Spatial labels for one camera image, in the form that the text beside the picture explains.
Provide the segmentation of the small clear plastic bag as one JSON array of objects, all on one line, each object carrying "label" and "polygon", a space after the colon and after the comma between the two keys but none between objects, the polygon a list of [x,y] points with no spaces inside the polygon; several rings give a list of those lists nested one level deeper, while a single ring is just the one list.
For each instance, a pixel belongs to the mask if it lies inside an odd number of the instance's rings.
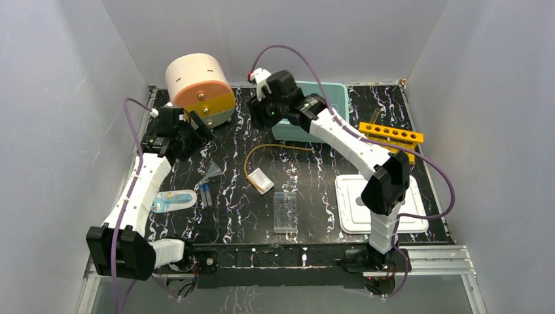
[{"label": "small clear plastic bag", "polygon": [[248,174],[247,178],[261,195],[269,192],[275,186],[274,182],[260,168],[256,168]]}]

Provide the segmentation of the tan rubber tubing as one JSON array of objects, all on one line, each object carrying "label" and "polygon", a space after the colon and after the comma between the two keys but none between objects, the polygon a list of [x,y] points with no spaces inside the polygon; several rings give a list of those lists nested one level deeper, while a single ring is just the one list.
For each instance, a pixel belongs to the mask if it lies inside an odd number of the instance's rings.
[{"label": "tan rubber tubing", "polygon": [[245,177],[246,177],[246,179],[247,179],[248,181],[249,181],[249,179],[247,178],[247,176],[248,176],[248,174],[250,174],[250,173],[247,171],[247,165],[248,165],[248,163],[249,163],[249,159],[250,159],[251,155],[252,155],[257,149],[265,148],[265,147],[279,147],[279,148],[286,148],[286,149],[292,149],[292,150],[303,150],[303,151],[310,151],[310,152],[313,152],[313,149],[312,149],[312,148],[301,148],[301,147],[294,147],[294,146],[287,146],[287,145],[280,145],[280,144],[263,144],[263,145],[258,145],[258,146],[256,146],[255,148],[253,148],[253,149],[247,154],[247,156],[246,156],[246,158],[245,158],[245,161],[244,161],[244,163],[243,163],[243,170],[244,170],[244,173],[245,173]]}]

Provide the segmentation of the glass test tube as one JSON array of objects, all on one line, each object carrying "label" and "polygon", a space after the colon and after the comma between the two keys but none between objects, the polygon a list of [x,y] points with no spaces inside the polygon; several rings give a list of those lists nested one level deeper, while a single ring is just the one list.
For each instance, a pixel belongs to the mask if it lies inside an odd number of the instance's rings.
[{"label": "glass test tube", "polygon": [[375,124],[381,115],[381,108],[376,108],[368,121],[369,124]]}]

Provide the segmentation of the yellow test tube rack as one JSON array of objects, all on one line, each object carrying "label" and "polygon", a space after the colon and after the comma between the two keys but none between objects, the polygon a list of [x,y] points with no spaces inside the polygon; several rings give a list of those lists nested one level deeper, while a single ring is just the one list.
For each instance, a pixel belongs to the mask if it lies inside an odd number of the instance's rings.
[{"label": "yellow test tube rack", "polygon": [[396,145],[409,150],[415,150],[419,144],[424,142],[424,134],[414,131],[381,126],[368,122],[360,122],[358,128],[361,133],[365,134],[366,137],[371,140]]}]

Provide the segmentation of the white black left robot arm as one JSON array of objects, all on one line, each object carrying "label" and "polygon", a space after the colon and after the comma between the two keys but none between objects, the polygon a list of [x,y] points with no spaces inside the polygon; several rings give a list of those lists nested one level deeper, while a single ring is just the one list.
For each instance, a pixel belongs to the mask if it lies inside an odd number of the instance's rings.
[{"label": "white black left robot arm", "polygon": [[168,106],[155,113],[154,128],[141,139],[132,174],[116,206],[101,226],[90,227],[86,235],[95,269],[103,276],[145,281],[168,264],[180,272],[195,265],[188,240],[172,236],[147,241],[145,227],[175,161],[191,157],[213,134],[196,111]]}]

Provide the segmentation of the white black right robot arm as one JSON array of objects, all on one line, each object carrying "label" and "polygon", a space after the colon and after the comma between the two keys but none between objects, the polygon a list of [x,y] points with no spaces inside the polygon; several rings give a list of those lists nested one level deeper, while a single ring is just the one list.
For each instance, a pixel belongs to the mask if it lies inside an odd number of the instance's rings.
[{"label": "white black right robot arm", "polygon": [[270,73],[258,68],[247,75],[256,95],[249,100],[251,124],[269,130],[283,119],[322,140],[345,157],[367,183],[361,200],[370,211],[369,264],[384,271],[395,261],[397,220],[410,187],[407,154],[368,142],[367,137],[345,121],[321,95],[306,95],[286,70]]}]

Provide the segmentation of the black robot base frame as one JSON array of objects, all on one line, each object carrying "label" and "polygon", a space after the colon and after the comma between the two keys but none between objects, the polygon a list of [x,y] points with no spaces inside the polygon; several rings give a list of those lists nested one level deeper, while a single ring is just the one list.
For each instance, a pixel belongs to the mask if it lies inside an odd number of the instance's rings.
[{"label": "black robot base frame", "polygon": [[176,270],[162,266],[155,275],[199,279],[200,289],[260,286],[342,286],[377,284],[394,289],[398,277],[412,271],[406,249],[385,257],[366,243],[328,244],[193,244]]}]

